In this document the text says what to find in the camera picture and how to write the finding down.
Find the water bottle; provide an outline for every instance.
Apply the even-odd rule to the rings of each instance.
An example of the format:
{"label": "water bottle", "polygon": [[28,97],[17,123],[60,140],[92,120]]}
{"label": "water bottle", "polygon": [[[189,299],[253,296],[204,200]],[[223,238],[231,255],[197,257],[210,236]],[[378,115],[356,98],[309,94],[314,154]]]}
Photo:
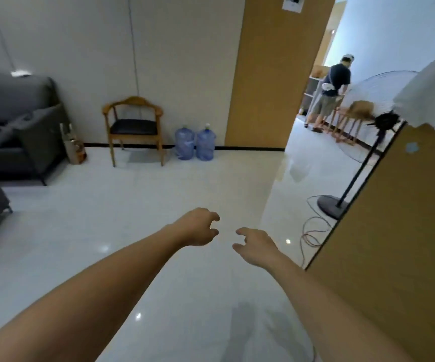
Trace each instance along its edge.
{"label": "water bottle", "polygon": [[180,160],[190,160],[194,156],[195,136],[186,126],[175,131],[175,154]]}
{"label": "water bottle", "polygon": [[206,124],[206,129],[197,133],[197,152],[196,156],[199,160],[209,161],[214,158],[215,139],[216,135],[209,129]]}

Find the black chair seat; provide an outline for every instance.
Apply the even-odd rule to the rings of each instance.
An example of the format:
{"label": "black chair seat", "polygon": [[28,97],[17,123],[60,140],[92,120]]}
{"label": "black chair seat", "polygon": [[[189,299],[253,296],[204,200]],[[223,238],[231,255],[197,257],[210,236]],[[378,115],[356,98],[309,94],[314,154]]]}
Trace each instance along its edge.
{"label": "black chair seat", "polygon": [[157,123],[144,119],[119,119],[110,128],[110,133],[157,135]]}

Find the white cap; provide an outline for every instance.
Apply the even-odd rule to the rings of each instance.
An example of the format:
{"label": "white cap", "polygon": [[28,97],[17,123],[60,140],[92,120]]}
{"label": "white cap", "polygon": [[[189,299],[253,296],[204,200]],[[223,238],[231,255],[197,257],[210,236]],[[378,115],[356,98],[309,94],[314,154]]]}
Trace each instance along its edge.
{"label": "white cap", "polygon": [[342,57],[342,59],[343,58],[350,58],[351,60],[352,60],[352,62],[355,60],[355,56],[353,55],[353,54],[346,54],[346,55],[344,55],[343,57]]}

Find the white tile floor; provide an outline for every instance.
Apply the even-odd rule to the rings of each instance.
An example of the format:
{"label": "white tile floor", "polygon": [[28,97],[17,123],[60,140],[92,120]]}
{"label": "white tile floor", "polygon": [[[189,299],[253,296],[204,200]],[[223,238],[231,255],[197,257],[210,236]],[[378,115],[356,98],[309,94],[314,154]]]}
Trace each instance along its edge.
{"label": "white tile floor", "polygon": [[[0,224],[0,327],[95,261],[204,206],[221,216],[219,237],[169,261],[99,360],[311,360],[283,291],[231,244],[238,227],[260,227],[302,262],[301,227],[313,215],[306,199],[340,196],[359,167],[329,135],[297,120],[284,153],[218,151],[208,163],[169,153],[163,168],[154,150],[117,150],[115,169],[108,149],[88,154],[81,166],[59,167],[48,187],[3,184],[15,212]],[[314,252],[305,247],[306,261]]]}

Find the khaki shorts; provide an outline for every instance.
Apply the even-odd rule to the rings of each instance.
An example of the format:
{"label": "khaki shorts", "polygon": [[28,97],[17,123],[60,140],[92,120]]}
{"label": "khaki shorts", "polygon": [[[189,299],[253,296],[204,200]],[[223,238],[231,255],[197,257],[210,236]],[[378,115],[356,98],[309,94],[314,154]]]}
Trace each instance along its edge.
{"label": "khaki shorts", "polygon": [[331,114],[337,103],[337,97],[328,97],[322,95],[319,97],[317,103],[314,105],[313,114],[319,114],[327,117]]}

